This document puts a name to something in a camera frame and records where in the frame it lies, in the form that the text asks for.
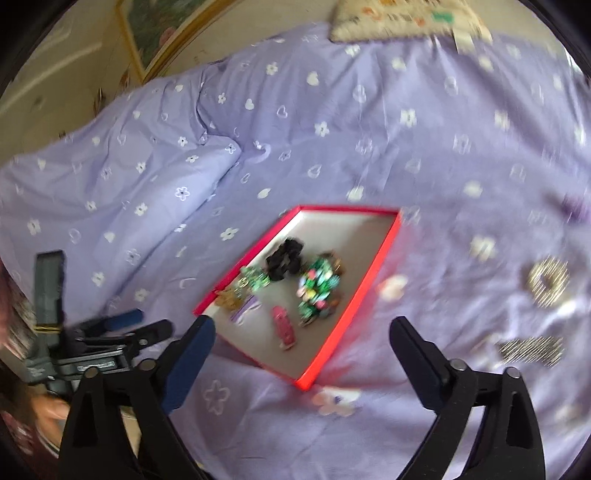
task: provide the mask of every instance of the purple duvet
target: purple duvet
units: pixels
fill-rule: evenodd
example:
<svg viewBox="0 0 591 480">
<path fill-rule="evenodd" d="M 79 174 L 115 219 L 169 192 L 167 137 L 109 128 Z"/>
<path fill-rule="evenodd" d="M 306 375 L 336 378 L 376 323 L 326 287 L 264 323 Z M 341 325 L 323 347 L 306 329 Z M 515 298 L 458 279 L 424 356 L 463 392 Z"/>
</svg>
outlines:
<svg viewBox="0 0 591 480">
<path fill-rule="evenodd" d="M 587 87 L 505 37 L 460 55 L 450 38 L 339 45 L 327 31 L 153 80 L 14 158 L 0 171 L 2 261 L 30 294 L 35 254 L 64 249 L 70 322 L 137 307 L 181 335 L 286 209 L 399 206 L 400 236 L 317 385 L 302 393 L 220 340 L 172 415 L 180 435 L 218 480 L 395 478 L 433 421 L 388 344 L 403 314 L 448 358 L 496 372 L 495 342 L 564 336 L 554 368 L 518 365 L 557 479 L 591 432 L 591 229 L 560 210 L 589 187 Z M 524 276 L 547 255 L 571 283 L 541 309 Z"/>
</svg>

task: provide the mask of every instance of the screw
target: screw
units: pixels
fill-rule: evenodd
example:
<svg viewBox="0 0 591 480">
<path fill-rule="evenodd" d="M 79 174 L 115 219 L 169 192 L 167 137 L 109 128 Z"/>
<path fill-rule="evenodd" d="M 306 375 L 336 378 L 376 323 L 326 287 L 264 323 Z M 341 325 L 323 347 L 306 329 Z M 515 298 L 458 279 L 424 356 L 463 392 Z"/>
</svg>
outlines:
<svg viewBox="0 0 591 480">
<path fill-rule="evenodd" d="M 450 360 L 449 364 L 452 366 L 454 370 L 458 370 L 459 372 L 463 372 L 468 368 L 466 362 L 464 360 L 460 360 L 459 358 L 454 358 Z"/>
<path fill-rule="evenodd" d="M 96 367 L 90 367 L 86 369 L 86 372 L 84 372 L 84 376 L 86 378 L 94 378 L 97 376 L 97 374 L 99 373 L 99 369 Z"/>
<path fill-rule="evenodd" d="M 508 367 L 505 369 L 505 373 L 509 375 L 511 378 L 520 378 L 521 372 L 517 370 L 515 367 Z"/>
<path fill-rule="evenodd" d="M 152 358 L 147 358 L 146 360 L 142 360 L 139 364 L 139 369 L 143 370 L 144 372 L 149 372 L 150 370 L 156 367 L 156 360 Z"/>
</svg>

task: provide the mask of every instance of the hand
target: hand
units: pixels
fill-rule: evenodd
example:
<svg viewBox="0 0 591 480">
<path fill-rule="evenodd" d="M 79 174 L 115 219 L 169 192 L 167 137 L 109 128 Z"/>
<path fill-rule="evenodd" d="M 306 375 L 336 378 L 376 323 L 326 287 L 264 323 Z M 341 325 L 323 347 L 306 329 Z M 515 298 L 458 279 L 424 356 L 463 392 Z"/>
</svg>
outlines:
<svg viewBox="0 0 591 480">
<path fill-rule="evenodd" d="M 31 399 L 31 407 L 35 412 L 39 431 L 50 443 L 59 448 L 63 426 L 58 423 L 58 420 L 68 418 L 70 406 L 57 397 L 38 395 Z"/>
</svg>

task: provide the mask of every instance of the hair clip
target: hair clip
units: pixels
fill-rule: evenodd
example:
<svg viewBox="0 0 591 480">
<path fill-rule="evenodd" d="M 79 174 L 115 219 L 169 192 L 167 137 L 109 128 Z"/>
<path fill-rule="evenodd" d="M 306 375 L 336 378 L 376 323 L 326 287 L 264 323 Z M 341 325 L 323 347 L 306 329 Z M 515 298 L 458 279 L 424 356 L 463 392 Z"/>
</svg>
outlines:
<svg viewBox="0 0 591 480">
<path fill-rule="evenodd" d="M 528 276 L 528 286 L 535 302 L 548 308 L 558 301 L 569 282 L 569 271 L 565 262 L 548 257 L 536 263 Z"/>
<path fill-rule="evenodd" d="M 266 258 L 267 271 L 271 281 L 280 281 L 289 272 L 297 275 L 302 269 L 301 251 L 304 244 L 295 238 L 288 238 Z"/>
<path fill-rule="evenodd" d="M 244 304 L 245 299 L 242 298 L 239 292 L 233 287 L 233 285 L 228 285 L 222 291 L 216 292 L 216 299 L 214 300 L 214 304 L 222 307 L 230 312 L 234 312 L 238 310 Z"/>
<path fill-rule="evenodd" d="M 250 295 L 244 304 L 232 315 L 230 315 L 230 321 L 236 325 L 241 325 L 244 322 L 244 316 L 247 313 L 254 312 L 262 307 L 261 301 L 254 295 Z"/>
<path fill-rule="evenodd" d="M 340 295 L 335 289 L 344 271 L 340 258 L 334 252 L 325 252 L 300 277 L 296 295 L 301 299 L 298 311 L 302 326 L 335 312 L 340 303 Z"/>
<path fill-rule="evenodd" d="M 238 280 L 237 285 L 240 288 L 249 288 L 253 293 L 271 283 L 269 275 L 259 267 L 242 267 L 240 273 L 242 278 Z"/>
<path fill-rule="evenodd" d="M 530 337 L 496 344 L 504 363 L 540 362 L 553 367 L 562 358 L 563 340 L 558 337 Z"/>
<path fill-rule="evenodd" d="M 272 308 L 271 313 L 275 323 L 275 331 L 281 339 L 280 347 L 282 350 L 289 350 L 296 344 L 296 334 L 290 318 L 287 316 L 287 311 L 283 307 L 275 306 Z"/>
<path fill-rule="evenodd" d="M 565 196 L 562 210 L 568 215 L 567 222 L 591 223 L 591 207 L 582 197 Z"/>
</svg>

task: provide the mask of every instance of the wall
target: wall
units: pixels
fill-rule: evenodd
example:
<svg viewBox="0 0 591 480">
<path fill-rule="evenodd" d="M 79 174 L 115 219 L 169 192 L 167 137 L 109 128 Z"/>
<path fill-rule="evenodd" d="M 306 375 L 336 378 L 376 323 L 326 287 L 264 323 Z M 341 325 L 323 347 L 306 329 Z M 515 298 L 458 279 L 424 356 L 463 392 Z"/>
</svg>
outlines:
<svg viewBox="0 0 591 480">
<path fill-rule="evenodd" d="M 562 46 L 518 0 L 468 0 L 493 32 L 516 35 L 555 52 Z M 199 34 L 168 66 L 176 74 L 314 21 L 330 21 L 337 0 L 243 0 Z"/>
<path fill-rule="evenodd" d="M 493 31 L 522 36 L 554 51 L 561 45 L 518 0 L 469 0 Z M 163 74 L 214 61 L 313 21 L 329 21 L 337 0 L 242 0 L 201 32 Z M 102 87 L 108 100 L 131 66 L 116 21 L 116 0 L 79 0 L 54 27 L 0 99 L 0 165 L 34 151 L 93 117 Z M 137 85 L 129 68 L 131 85 Z"/>
<path fill-rule="evenodd" d="M 129 65 L 116 0 L 79 0 L 37 47 L 0 99 L 0 165 L 93 118 L 99 86 L 114 94 Z M 108 65 L 118 71 L 114 82 Z"/>
</svg>

